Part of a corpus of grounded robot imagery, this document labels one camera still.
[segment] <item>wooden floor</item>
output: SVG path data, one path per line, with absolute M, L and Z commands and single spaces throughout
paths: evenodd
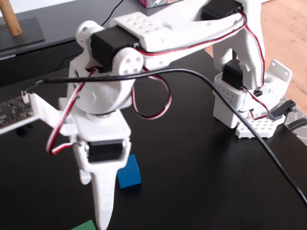
M 271 0 L 262 5 L 266 68 L 272 59 L 293 72 L 286 97 L 307 114 L 307 0 Z M 212 54 L 212 48 L 206 49 Z

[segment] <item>black table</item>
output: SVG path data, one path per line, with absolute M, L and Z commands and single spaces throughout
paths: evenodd
M 217 74 L 204 51 L 175 63 Z M 53 74 L 66 76 L 67 70 Z M 254 139 L 238 139 L 213 117 L 212 90 L 187 74 L 165 75 L 173 103 L 162 118 L 145 121 L 131 108 L 123 114 L 132 129 L 132 150 L 142 184 L 120 190 L 109 230 L 305 230 L 307 211 L 296 193 Z M 0 89 L 0 98 L 18 94 L 20 82 Z M 36 92 L 52 105 L 65 85 L 43 85 Z M 152 80 L 136 83 L 140 110 L 151 113 L 166 102 Z M 70 149 L 49 156 L 51 128 L 33 123 L 25 138 L 0 136 L 0 229 L 70 230 L 94 221 L 91 185 L 82 185 Z M 285 126 L 266 141 L 307 194 L 307 147 Z

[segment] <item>circuit board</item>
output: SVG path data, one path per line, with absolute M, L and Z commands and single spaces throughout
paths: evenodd
M 34 112 L 31 103 L 24 103 L 21 96 L 0 103 L 0 128 L 32 116 L 34 116 Z

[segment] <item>wooden dowel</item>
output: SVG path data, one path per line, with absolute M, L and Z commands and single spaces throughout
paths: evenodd
M 11 6 L 10 0 L 0 0 L 0 10 L 12 36 L 21 34 L 19 22 Z

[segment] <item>pink box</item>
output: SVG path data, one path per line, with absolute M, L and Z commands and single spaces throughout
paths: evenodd
M 146 8 L 170 4 L 181 0 L 139 0 Z

